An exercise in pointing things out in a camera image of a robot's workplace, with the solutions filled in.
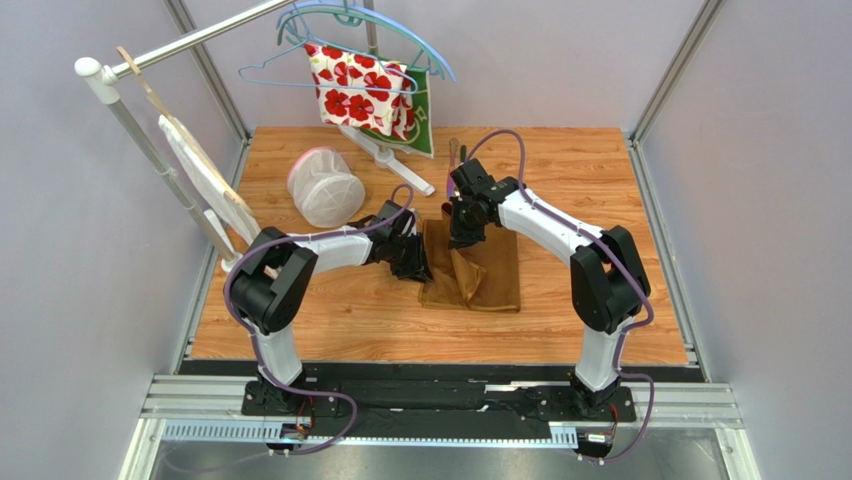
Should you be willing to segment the brown cloth napkin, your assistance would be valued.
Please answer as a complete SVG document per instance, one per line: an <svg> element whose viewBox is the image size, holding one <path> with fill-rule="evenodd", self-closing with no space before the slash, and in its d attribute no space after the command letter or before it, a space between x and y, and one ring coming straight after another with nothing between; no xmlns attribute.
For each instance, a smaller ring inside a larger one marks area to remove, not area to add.
<svg viewBox="0 0 852 480"><path fill-rule="evenodd" d="M517 235L489 225L486 240L453 250L449 220L426 220L422 233L433 281L421 286L425 308L517 313L521 310Z"/></svg>

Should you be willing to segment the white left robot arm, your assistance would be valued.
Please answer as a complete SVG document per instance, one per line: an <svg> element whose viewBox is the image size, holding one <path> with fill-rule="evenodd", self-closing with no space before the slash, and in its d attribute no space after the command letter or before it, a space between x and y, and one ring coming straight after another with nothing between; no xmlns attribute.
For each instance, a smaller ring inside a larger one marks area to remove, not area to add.
<svg viewBox="0 0 852 480"><path fill-rule="evenodd" d="M392 200L375 215L337 230L288 235L263 229L228 275L226 306L247 330L258 363L249 403L285 414L309 403L297 394L304 377L293 321L312 277L332 270L386 263L399 280L429 283L424 238L414 213Z"/></svg>

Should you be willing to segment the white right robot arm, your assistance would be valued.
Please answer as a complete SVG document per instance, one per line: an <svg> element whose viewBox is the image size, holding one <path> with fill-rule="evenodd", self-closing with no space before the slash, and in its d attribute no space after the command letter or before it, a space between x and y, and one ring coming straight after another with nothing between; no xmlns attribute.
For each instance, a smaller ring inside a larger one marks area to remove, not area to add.
<svg viewBox="0 0 852 480"><path fill-rule="evenodd" d="M532 240L568 266L572 307L584 324L569 402L582 416L604 411L620 385L627 333L640 313L654 318L650 284L632 234L559 211L520 180L495 179L476 159L460 164L449 177L455 188L449 200L450 248L485 241L485 229L493 225Z"/></svg>

